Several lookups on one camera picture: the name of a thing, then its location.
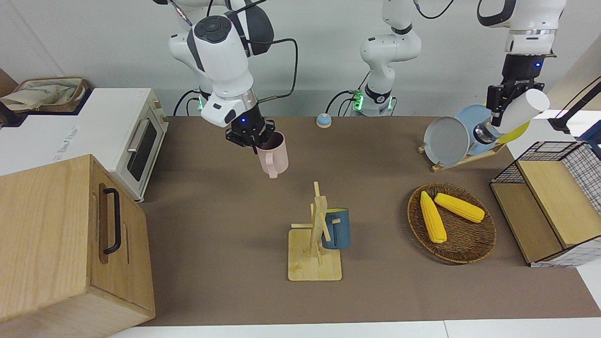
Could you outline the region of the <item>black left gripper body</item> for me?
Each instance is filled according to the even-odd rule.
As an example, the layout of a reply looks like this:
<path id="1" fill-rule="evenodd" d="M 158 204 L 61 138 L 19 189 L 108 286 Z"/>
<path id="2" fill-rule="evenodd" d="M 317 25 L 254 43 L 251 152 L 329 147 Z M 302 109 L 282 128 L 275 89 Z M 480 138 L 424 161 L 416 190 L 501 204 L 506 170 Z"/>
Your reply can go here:
<path id="1" fill-rule="evenodd" d="M 487 89 L 487 106 L 508 106 L 529 89 L 543 90 L 544 83 L 537 83 L 544 55 L 507 54 L 502 69 L 502 82 Z"/>

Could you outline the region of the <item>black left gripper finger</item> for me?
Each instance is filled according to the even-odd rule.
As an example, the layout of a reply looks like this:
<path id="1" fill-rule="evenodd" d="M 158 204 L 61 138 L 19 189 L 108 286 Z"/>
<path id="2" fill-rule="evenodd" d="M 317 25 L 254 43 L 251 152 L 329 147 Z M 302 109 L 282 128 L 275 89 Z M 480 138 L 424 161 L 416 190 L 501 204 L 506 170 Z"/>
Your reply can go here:
<path id="1" fill-rule="evenodd" d="M 490 123 L 493 126 L 500 126 L 502 122 L 502 116 L 505 112 L 504 96 L 494 96 L 487 98 L 486 107 L 490 110 L 491 113 Z"/>

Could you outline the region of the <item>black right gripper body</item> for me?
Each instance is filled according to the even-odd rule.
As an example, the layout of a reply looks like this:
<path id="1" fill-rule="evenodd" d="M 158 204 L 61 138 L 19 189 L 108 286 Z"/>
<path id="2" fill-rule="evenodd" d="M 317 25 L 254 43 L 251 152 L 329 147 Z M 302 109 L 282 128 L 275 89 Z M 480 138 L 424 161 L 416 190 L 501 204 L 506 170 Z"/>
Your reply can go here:
<path id="1" fill-rule="evenodd" d="M 251 147 L 252 140 L 258 141 L 261 146 L 262 133 L 273 134 L 275 129 L 275 122 L 264 118 L 258 105 L 255 105 L 230 123 L 225 138 L 240 147 Z"/>

